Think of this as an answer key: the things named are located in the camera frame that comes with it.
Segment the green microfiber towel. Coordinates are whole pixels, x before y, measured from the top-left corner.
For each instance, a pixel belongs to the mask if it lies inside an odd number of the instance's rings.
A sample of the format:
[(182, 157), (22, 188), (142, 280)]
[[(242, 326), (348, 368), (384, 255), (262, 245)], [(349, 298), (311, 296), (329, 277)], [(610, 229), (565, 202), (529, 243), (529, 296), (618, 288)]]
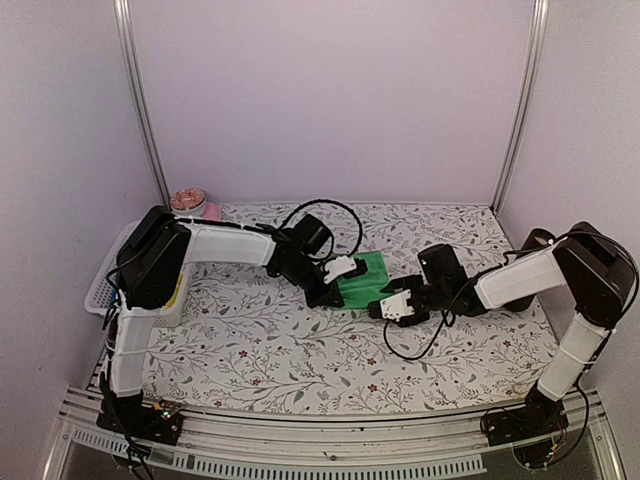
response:
[(343, 305), (337, 310), (367, 309), (369, 304), (386, 297), (382, 289), (388, 284), (389, 277), (383, 254), (379, 251), (356, 253), (352, 257), (366, 261), (368, 272), (355, 278), (339, 277), (327, 284), (336, 286), (342, 297)]

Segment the yellow-green crocodile towel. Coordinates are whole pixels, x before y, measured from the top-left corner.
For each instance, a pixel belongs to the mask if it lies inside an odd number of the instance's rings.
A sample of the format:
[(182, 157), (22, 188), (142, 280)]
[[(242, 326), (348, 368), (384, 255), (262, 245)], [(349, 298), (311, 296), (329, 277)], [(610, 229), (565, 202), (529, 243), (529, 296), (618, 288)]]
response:
[(179, 278), (178, 278), (178, 281), (176, 283), (173, 295), (171, 296), (169, 301), (164, 306), (165, 309), (167, 309), (167, 310), (174, 309), (176, 307), (176, 305), (179, 303), (179, 298), (180, 298), (181, 291), (182, 291), (183, 281), (184, 281), (184, 274), (181, 273)]

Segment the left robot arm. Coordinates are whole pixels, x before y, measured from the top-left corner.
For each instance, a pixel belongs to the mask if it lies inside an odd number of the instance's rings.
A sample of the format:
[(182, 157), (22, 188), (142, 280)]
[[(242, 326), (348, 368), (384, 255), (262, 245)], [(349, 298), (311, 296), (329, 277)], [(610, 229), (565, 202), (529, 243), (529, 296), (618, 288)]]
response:
[(151, 330), (162, 309), (177, 301), (178, 282), (187, 266), (224, 263), (259, 266), (300, 288), (308, 307), (340, 307), (339, 277), (355, 270), (349, 255), (316, 258), (332, 241), (330, 230), (308, 215), (293, 228), (248, 226), (179, 217), (155, 206), (138, 223), (106, 275), (116, 296), (107, 309), (109, 362), (106, 392), (116, 399), (111, 419), (128, 434), (148, 426), (148, 412), (132, 398), (142, 392), (142, 373)]

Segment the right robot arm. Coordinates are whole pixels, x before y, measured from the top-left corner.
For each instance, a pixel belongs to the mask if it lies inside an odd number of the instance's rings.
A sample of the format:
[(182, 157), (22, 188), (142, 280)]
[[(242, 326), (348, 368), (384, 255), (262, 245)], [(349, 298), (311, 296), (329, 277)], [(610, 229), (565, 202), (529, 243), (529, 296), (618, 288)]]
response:
[(494, 310), (520, 311), (535, 299), (563, 296), (572, 307), (552, 359), (526, 396), (517, 427), (537, 436), (552, 424), (561, 401), (598, 360), (617, 324), (639, 294), (639, 265), (618, 241), (588, 222), (554, 236), (530, 232), (504, 261), (469, 275), (449, 244), (419, 253), (422, 271), (390, 281), (385, 298), (368, 306), (368, 314), (385, 326), (406, 328), (441, 315), (440, 324), (457, 317), (477, 317)]

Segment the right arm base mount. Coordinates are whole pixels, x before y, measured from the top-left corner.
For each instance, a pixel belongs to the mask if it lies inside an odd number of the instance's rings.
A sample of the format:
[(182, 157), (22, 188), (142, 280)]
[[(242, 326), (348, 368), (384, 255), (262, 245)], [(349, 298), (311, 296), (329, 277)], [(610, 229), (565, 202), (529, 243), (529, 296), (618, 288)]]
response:
[(525, 404), (516, 409), (486, 412), (480, 429), (490, 446), (533, 439), (560, 432), (569, 422), (562, 401)]

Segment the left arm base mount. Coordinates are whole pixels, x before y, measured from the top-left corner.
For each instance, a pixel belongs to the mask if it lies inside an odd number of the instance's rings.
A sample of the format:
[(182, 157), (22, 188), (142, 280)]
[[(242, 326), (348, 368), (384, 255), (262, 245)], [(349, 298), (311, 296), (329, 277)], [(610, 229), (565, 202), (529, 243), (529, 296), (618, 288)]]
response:
[(162, 408), (145, 406), (141, 392), (133, 396), (117, 397), (110, 389), (105, 372), (100, 374), (99, 389), (102, 401), (96, 420), (97, 427), (131, 439), (170, 446), (178, 444), (184, 421), (180, 413), (166, 415)]

